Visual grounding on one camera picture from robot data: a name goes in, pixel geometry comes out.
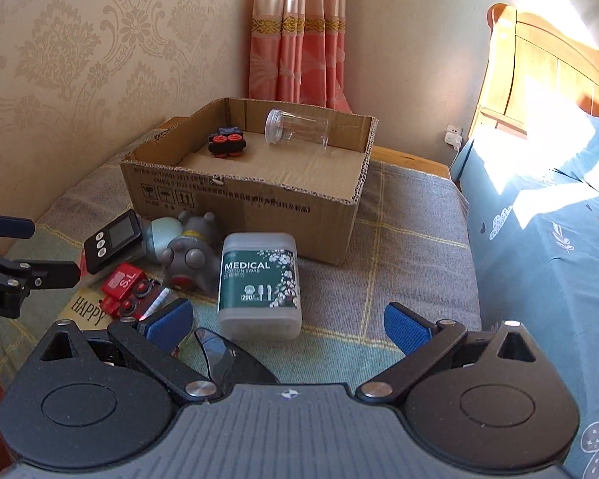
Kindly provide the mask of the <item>orange wooden headboard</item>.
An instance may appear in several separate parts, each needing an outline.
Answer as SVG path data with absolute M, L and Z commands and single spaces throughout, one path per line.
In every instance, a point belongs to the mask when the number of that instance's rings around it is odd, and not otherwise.
M 487 23 L 488 62 L 468 136 L 483 125 L 524 135 L 534 90 L 539 103 L 562 97 L 599 117 L 599 50 L 512 4 L 490 6 Z

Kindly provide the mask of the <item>mint green egg-shaped case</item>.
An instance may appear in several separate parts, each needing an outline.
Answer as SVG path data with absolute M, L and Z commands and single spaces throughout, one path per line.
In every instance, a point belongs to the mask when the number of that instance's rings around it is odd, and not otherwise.
M 169 243 L 183 231 L 184 225 L 177 218 L 143 220 L 143 242 L 149 261 L 158 263 L 159 256 L 167 249 Z

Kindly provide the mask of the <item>red toy train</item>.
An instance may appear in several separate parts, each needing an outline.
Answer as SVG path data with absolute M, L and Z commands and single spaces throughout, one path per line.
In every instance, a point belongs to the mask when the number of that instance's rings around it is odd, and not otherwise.
M 170 295 L 171 290 L 129 263 L 122 263 L 102 284 L 102 310 L 112 319 L 134 317 L 143 320 Z

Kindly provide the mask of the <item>white medical cotton swab box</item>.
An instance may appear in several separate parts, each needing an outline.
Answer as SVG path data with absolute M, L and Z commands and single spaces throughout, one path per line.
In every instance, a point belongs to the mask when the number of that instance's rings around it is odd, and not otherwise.
M 217 322 L 229 340 L 294 340 L 301 287 L 296 242 L 283 232 L 236 232 L 222 246 Z

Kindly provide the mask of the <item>clear plastic jar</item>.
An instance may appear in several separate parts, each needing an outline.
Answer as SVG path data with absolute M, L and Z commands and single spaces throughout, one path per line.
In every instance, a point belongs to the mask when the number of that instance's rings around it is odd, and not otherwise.
M 266 117 L 264 136 L 268 144 L 301 141 L 327 148 L 329 130 L 327 119 L 309 118 L 274 108 Z

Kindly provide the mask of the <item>black digital timer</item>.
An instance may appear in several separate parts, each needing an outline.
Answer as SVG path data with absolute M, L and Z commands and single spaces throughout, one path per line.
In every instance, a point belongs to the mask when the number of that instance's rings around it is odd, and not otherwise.
M 128 210 L 85 240 L 85 270 L 97 275 L 111 265 L 127 261 L 142 249 L 143 224 L 133 210 Z

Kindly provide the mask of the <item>black toy car red wheels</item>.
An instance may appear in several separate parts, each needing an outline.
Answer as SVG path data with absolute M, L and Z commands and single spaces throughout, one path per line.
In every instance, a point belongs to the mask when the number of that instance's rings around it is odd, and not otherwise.
M 240 157 L 245 147 L 244 133 L 238 127 L 218 128 L 208 137 L 208 151 L 215 158 Z

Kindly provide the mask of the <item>pink patterned curtain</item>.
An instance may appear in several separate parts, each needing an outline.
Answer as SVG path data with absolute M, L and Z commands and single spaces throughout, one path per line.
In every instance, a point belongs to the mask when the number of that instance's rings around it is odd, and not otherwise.
M 346 0 L 253 0 L 249 97 L 348 113 Z

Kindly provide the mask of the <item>white wall plug charger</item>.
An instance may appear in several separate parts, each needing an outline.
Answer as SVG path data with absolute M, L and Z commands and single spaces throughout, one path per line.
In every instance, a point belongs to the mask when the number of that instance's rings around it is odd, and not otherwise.
M 463 145 L 463 129 L 456 125 L 447 125 L 444 142 L 455 151 L 460 151 Z

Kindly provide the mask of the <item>blue floral bed sheet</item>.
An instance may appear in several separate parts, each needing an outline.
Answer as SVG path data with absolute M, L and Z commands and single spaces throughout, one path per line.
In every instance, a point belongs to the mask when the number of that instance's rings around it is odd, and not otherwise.
M 468 203 L 482 322 L 517 320 L 576 399 L 566 466 L 599 478 L 599 118 L 477 133 L 451 168 Z

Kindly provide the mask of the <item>grey rubber animal toy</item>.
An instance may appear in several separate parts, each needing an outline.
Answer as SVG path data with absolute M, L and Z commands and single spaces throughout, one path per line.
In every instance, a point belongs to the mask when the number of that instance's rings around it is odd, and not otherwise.
M 220 258 L 219 230 L 215 215 L 201 216 L 187 211 L 178 216 L 184 229 L 159 253 L 163 284 L 173 290 L 201 291 L 215 295 L 218 288 Z

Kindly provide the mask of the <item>brown cardboard box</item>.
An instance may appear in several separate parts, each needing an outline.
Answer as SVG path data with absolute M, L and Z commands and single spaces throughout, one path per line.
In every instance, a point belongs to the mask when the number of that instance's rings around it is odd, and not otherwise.
M 329 124 L 328 144 L 269 144 L 270 110 Z M 298 254 L 344 262 L 369 168 L 377 118 L 329 108 L 223 97 L 153 130 L 121 169 L 144 218 L 212 212 L 220 231 L 285 232 Z

